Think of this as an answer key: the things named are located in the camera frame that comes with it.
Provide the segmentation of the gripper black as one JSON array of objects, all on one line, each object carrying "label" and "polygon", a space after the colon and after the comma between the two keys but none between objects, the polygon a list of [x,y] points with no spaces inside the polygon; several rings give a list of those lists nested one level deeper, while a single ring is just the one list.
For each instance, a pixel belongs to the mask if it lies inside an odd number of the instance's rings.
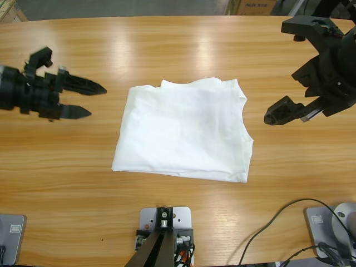
[{"label": "gripper black", "polygon": [[355,28],[343,34],[337,27],[322,27],[307,40],[318,51],[292,74],[306,88],[305,97],[317,99],[304,106],[284,96],[264,115],[267,125],[284,125],[293,120],[311,120],[319,113],[329,117],[355,105]]},{"label": "gripper black", "polygon": [[[22,114],[33,111],[49,120],[76,120],[91,116],[92,113],[81,106],[60,104],[55,79],[56,75],[50,73],[29,78],[16,68],[1,66],[1,109],[10,111],[18,107]],[[99,83],[69,73],[65,77],[65,90],[87,96],[107,93]]]}]

